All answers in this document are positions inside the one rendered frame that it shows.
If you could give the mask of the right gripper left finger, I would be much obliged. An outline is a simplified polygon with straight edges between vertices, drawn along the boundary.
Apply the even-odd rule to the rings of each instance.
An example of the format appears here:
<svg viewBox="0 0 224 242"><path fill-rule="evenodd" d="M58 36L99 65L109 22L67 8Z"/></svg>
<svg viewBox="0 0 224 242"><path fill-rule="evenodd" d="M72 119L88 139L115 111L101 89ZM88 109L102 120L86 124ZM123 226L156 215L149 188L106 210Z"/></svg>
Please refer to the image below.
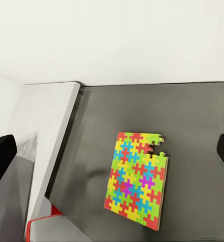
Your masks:
<svg viewBox="0 0 224 242"><path fill-rule="evenodd" d="M15 145L12 134L0 137L0 180L16 155Z"/></svg>

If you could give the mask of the jigsaw puzzle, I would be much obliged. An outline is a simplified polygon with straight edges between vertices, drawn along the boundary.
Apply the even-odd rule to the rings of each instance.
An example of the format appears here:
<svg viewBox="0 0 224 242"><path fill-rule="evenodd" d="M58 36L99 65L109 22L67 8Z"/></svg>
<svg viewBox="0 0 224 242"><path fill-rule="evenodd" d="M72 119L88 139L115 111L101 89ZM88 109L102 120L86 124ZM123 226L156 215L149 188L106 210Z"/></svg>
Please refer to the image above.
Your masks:
<svg viewBox="0 0 224 242"><path fill-rule="evenodd" d="M159 230L168 157L150 155L160 134L118 133L104 207Z"/></svg>

